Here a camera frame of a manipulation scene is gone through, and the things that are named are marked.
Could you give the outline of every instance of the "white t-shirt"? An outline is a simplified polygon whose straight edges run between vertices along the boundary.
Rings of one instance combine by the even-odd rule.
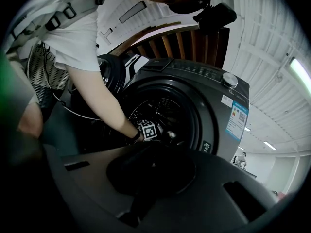
[[[21,14],[37,10],[60,0],[30,0]],[[65,29],[47,32],[40,39],[55,49],[55,66],[66,69],[65,65],[87,71],[99,71],[96,54],[97,11],[74,22]]]

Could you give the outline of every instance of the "cable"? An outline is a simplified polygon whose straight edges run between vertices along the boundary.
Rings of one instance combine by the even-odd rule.
[[[48,61],[48,58],[47,58],[47,52],[46,52],[46,48],[45,48],[45,44],[42,43],[42,50],[43,50],[43,56],[44,56],[44,63],[43,63],[43,74],[44,74],[44,77],[45,77],[45,80],[48,84],[48,87],[52,90],[51,86],[50,86],[50,83],[49,83],[49,75],[48,75],[48,72],[46,70],[46,67],[47,67],[47,61]],[[54,97],[62,104],[62,106],[68,110],[69,112],[79,116],[79,117],[82,117],[82,118],[85,118],[85,119],[90,119],[90,120],[96,120],[96,121],[102,121],[101,119],[96,119],[96,118],[91,118],[91,117],[87,117],[87,116],[82,116],[74,111],[72,111],[71,109],[69,109],[67,106],[66,106],[66,102],[60,100],[56,95],[55,93],[53,93]]]

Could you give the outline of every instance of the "dark gray washing machine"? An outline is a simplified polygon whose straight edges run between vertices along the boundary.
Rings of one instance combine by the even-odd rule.
[[[135,126],[166,120],[176,145],[231,161],[247,121],[249,84],[202,63],[152,59],[126,85],[121,105]]]

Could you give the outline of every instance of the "ceiling light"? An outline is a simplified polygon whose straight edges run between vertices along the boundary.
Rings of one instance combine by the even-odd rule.
[[[302,67],[299,61],[296,58],[293,58],[290,64],[292,70],[298,75],[303,84],[306,86],[309,94],[311,95],[311,79],[307,71]]]
[[[264,143],[265,145],[269,146],[270,148],[272,148],[273,150],[276,150],[276,148],[273,147],[269,142],[264,141],[263,143]]]

